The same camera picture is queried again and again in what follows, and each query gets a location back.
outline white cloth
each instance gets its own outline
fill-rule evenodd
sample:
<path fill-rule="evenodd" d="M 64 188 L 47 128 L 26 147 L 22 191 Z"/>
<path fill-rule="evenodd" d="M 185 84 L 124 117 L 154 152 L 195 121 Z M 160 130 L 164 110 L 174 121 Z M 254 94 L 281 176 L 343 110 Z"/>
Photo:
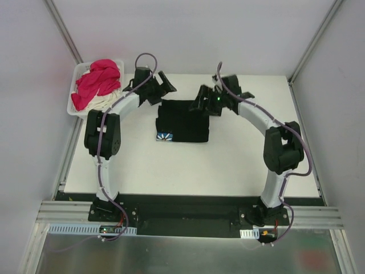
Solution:
<path fill-rule="evenodd" d="M 90 70 L 86 71 L 83 75 L 90 73 Z M 81 111 L 87 111 L 89 112 L 89 110 L 102 110 L 105 107 L 109 107 L 112 105 L 112 103 L 114 103 L 115 101 L 117 101 L 120 98 L 120 94 L 122 93 L 122 88 L 120 87 L 117 90 L 113 90 L 112 93 L 105 95 L 105 96 L 98 96 L 98 94 L 96 94 L 94 96 L 94 98 L 89 102 L 89 104 L 86 106 L 86 108 L 84 108 Z"/>

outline pile of clothes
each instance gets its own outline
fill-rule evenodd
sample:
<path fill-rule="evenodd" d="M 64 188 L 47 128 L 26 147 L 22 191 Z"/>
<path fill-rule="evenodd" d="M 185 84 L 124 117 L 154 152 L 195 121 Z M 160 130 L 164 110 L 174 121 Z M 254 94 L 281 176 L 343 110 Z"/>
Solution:
<path fill-rule="evenodd" d="M 95 61 L 90 70 L 76 81 L 77 91 L 71 94 L 77 111 L 102 110 L 115 102 L 122 92 L 120 71 L 109 59 Z"/>

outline white vent strip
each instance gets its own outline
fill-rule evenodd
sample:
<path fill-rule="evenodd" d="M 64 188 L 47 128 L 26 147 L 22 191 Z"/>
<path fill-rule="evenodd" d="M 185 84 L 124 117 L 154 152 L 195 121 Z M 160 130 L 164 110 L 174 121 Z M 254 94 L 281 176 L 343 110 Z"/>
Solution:
<path fill-rule="evenodd" d="M 123 229 L 115 229 L 116 233 L 100 233 L 100 225 L 98 224 L 52 224 L 49 229 L 49 234 L 69 234 L 69 235 L 104 235 L 116 236 Z M 123 235 L 137 235 L 137 228 L 128 227 Z"/>
<path fill-rule="evenodd" d="M 259 230 L 254 228 L 253 230 L 240 230 L 241 239 L 258 239 Z"/>

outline blue and white print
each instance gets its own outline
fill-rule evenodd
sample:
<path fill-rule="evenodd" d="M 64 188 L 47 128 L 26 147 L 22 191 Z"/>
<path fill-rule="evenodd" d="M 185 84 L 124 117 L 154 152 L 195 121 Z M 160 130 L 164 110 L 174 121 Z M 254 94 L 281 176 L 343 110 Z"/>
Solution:
<path fill-rule="evenodd" d="M 157 136 L 156 136 L 156 140 L 172 142 L 172 136 L 173 136 L 173 134 L 171 134 L 171 133 L 158 132 Z"/>

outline red object on floor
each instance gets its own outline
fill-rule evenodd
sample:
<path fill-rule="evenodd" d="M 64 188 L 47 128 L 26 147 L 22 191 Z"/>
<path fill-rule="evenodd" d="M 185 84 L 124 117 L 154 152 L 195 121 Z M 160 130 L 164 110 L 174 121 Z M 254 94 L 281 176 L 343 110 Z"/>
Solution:
<path fill-rule="evenodd" d="M 77 111 L 87 107 L 94 96 L 108 95 L 120 88 L 120 72 L 116 63 L 109 59 L 95 61 L 90 66 L 90 73 L 84 74 L 76 81 L 78 93 L 71 94 Z"/>

